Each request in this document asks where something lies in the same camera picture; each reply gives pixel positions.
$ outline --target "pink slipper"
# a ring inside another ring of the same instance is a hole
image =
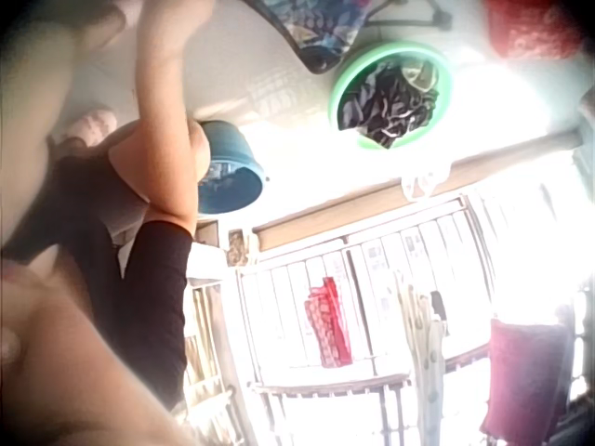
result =
[[[126,27],[133,28],[139,22],[143,0],[113,0],[113,3],[126,16]]]
[[[110,110],[94,110],[70,125],[63,140],[79,138],[87,147],[98,146],[118,126],[115,114]]]

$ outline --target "white garment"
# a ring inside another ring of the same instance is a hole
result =
[[[434,315],[426,296],[419,295],[396,274],[395,281],[415,370],[420,444],[440,446],[445,372],[442,343],[446,325]]]

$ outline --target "bright window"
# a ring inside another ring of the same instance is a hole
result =
[[[589,228],[595,220],[579,184],[571,164],[537,163],[465,190],[450,202],[247,270],[242,286],[261,385],[290,389],[372,380],[354,394],[271,394],[267,401],[277,438],[295,445],[380,445],[390,436],[393,445],[418,445],[415,390],[406,381],[390,381],[411,372],[394,270],[443,303],[448,324],[443,353],[450,360],[443,445],[478,444],[482,438],[490,364],[485,353],[471,360],[465,355],[482,351],[494,316],[550,323],[558,306],[572,304],[578,338],[571,398],[584,393],[580,336],[586,304],[584,295],[574,295],[584,279],[580,262],[593,246]],[[582,244],[569,247],[569,241]],[[321,366],[304,310],[310,288],[325,276],[337,283],[354,358],[353,365],[340,369]],[[459,369],[460,358],[466,359]]]

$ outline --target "skin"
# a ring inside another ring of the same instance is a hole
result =
[[[142,172],[123,179],[150,203],[146,221],[172,222],[190,234],[197,218],[196,184],[210,158],[202,129],[186,119],[182,55],[213,5],[214,0],[146,0],[139,22],[140,122],[127,142],[135,149],[119,151],[127,156],[114,157],[113,164],[121,175]],[[108,33],[98,38],[97,28],[92,32],[89,37],[38,23],[3,58],[10,75],[2,83],[3,96],[9,94],[2,104],[2,154],[3,163],[14,162],[15,173],[2,180],[8,192],[2,202],[3,240],[41,184],[37,179],[24,190],[19,180],[28,172],[22,165],[44,153],[39,148],[58,118],[74,63],[93,42],[103,45],[113,38]],[[60,50],[44,47],[51,41],[60,41]],[[50,50],[55,57],[47,57]],[[28,58],[21,58],[21,51]],[[41,161],[45,167],[46,158]],[[20,194],[13,194],[15,188],[21,188]],[[85,290],[76,266],[67,256],[58,259],[43,278],[23,266],[2,266],[3,429],[24,444],[195,444],[101,339],[82,298]],[[33,268],[43,264],[36,259]]]

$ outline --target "red towel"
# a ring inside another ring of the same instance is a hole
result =
[[[343,321],[337,286],[332,277],[323,279],[324,286],[311,288],[304,302],[306,315],[320,347],[323,367],[335,368],[353,363],[347,325]]]

